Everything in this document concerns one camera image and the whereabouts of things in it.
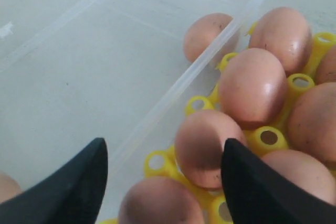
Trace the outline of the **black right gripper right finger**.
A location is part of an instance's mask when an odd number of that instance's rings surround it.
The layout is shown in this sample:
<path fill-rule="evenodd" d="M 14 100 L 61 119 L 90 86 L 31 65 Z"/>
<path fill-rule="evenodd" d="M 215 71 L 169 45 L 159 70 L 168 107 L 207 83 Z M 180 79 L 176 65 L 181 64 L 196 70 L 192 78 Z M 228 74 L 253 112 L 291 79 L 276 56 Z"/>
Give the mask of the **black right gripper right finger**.
<path fill-rule="evenodd" d="M 235 138 L 225 142 L 221 177 L 234 223 L 335 223 L 335 206 L 285 179 Z"/>

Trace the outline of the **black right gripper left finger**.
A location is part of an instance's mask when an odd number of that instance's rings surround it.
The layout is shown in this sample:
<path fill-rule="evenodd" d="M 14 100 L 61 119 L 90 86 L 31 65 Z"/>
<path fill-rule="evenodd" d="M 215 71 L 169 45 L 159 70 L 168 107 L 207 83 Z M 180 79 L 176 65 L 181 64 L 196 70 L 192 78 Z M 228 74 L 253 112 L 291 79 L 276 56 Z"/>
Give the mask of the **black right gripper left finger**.
<path fill-rule="evenodd" d="M 103 138 L 49 177 L 1 204 L 1 223 L 95 223 L 108 178 L 108 150 Z"/>

